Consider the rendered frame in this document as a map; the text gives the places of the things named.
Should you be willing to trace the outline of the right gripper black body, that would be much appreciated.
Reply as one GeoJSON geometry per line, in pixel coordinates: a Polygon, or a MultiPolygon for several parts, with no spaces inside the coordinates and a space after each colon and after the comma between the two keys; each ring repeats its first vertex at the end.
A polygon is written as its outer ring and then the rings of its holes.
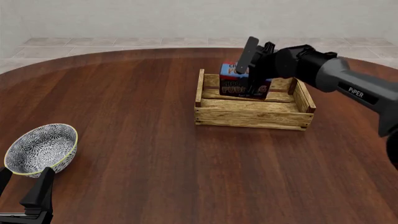
{"type": "Polygon", "coordinates": [[[266,42],[264,46],[258,45],[249,65],[249,79],[259,82],[275,78],[275,44],[266,42]]]}

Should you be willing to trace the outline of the chocolate pudding box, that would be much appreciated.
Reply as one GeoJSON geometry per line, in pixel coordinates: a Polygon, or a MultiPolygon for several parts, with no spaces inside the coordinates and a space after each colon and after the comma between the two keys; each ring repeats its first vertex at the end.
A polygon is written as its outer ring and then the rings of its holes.
{"type": "Polygon", "coordinates": [[[239,98],[254,98],[264,100],[271,87],[272,79],[260,78],[257,84],[251,85],[249,69],[239,74],[236,72],[238,63],[225,62],[221,65],[219,81],[220,94],[224,96],[234,96],[239,98]]]}

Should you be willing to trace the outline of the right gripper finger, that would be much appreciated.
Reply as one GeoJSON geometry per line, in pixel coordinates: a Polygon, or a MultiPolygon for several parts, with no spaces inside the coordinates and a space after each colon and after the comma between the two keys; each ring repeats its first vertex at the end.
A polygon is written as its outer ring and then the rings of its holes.
{"type": "Polygon", "coordinates": [[[254,95],[257,93],[258,88],[261,86],[263,80],[263,74],[261,71],[254,67],[249,67],[248,77],[248,93],[254,95]]]}

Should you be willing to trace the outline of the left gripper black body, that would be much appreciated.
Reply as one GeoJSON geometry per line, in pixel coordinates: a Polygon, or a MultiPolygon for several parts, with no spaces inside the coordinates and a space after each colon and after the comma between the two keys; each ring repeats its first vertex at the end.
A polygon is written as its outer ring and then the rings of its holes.
{"type": "Polygon", "coordinates": [[[0,224],[50,224],[52,212],[34,210],[36,214],[0,213],[0,224]]]}

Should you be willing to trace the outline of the patterned black-and-white bowl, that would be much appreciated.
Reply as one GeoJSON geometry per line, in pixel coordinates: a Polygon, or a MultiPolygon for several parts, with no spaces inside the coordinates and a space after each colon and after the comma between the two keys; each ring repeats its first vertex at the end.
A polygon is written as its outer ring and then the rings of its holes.
{"type": "Polygon", "coordinates": [[[68,124],[46,124],[19,137],[6,152],[4,166],[15,175],[38,178],[46,167],[55,173],[73,160],[78,132],[68,124]]]}

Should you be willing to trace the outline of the wooden slat tray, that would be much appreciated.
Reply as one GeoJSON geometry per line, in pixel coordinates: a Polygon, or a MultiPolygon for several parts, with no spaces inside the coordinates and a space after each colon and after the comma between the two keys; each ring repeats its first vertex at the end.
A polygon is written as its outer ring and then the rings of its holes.
{"type": "Polygon", "coordinates": [[[219,76],[200,70],[195,96],[196,124],[306,130],[316,106],[304,82],[276,78],[265,100],[219,94],[219,76]]]}

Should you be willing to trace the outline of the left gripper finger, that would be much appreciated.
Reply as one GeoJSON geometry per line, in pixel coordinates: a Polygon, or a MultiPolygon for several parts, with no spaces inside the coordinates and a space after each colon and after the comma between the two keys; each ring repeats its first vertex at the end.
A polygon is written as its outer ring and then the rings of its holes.
{"type": "Polygon", "coordinates": [[[25,212],[53,212],[52,208],[52,187],[55,171],[46,167],[35,185],[28,194],[20,201],[25,212]]]}
{"type": "Polygon", "coordinates": [[[0,194],[2,194],[13,173],[7,167],[0,167],[0,194]]]}

